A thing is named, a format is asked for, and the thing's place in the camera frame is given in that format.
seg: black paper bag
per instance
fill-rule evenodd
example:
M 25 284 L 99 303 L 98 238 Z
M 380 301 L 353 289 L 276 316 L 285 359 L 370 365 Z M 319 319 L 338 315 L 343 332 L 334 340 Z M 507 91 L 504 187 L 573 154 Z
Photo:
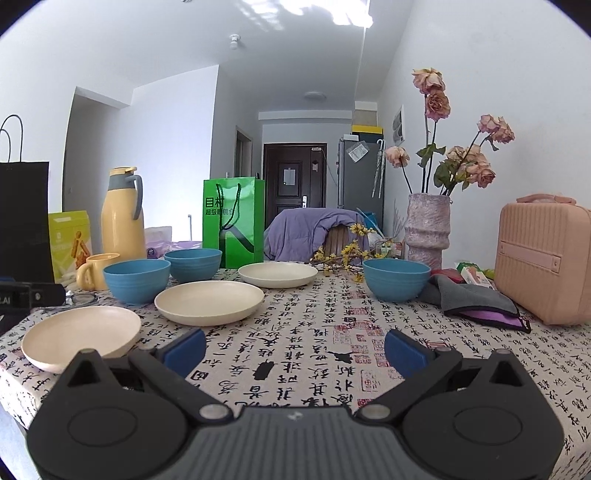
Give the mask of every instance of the black paper bag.
M 0 163 L 0 277 L 54 283 L 48 162 Z

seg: blue bowl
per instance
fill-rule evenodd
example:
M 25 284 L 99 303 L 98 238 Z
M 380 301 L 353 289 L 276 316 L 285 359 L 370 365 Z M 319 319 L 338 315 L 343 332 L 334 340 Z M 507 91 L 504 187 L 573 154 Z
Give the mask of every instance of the blue bowl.
M 211 280 L 220 268 L 222 251 L 213 248 L 175 250 L 164 254 L 171 264 L 170 274 L 179 283 Z
M 113 296 L 123 303 L 152 303 L 168 285 L 170 262 L 166 260 L 129 260 L 103 270 L 105 283 Z
M 365 283 L 379 300 L 399 302 L 418 297 L 431 269 L 418 262 L 372 258 L 363 262 L 363 273 Z

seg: vase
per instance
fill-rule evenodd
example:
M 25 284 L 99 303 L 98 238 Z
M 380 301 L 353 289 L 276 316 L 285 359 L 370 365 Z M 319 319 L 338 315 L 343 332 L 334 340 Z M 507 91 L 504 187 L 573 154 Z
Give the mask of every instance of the vase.
M 450 198 L 445 195 L 412 193 L 408 197 L 405 226 L 407 259 L 433 270 L 441 269 L 441 253 L 449 248 Z

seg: yellow mug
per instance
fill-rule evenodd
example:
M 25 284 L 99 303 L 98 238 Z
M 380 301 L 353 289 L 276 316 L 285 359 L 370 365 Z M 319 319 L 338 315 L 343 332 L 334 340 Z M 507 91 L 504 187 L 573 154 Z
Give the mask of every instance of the yellow mug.
M 82 290 L 108 290 L 103 269 L 119 262 L 119 254 L 92 255 L 76 271 L 76 283 Z

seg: table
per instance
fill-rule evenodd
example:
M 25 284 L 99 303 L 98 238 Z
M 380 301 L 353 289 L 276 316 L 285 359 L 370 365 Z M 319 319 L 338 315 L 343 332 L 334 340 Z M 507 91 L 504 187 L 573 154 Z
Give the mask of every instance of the table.
M 217 279 L 238 280 L 221 270 Z M 120 305 L 109 292 L 99 304 Z M 165 345 L 188 327 L 167 321 L 154 305 L 132 307 L 142 319 L 138 348 Z M 28 427 L 57 376 L 27 362 L 25 332 L 50 313 L 40 309 L 0 338 L 0 403 Z M 552 478 L 576 480 L 591 469 L 591 326 L 548 327 L 530 316 L 531 334 L 446 317 L 427 304 L 377 301 L 345 273 L 289 290 L 266 290 L 265 301 L 241 322 L 204 328 L 207 353 L 187 377 L 238 412 L 245 405 L 322 406 L 353 410 L 402 381 L 384 356 L 396 327 L 432 348 L 449 345 L 486 358 L 509 348 L 558 415 L 566 435 Z

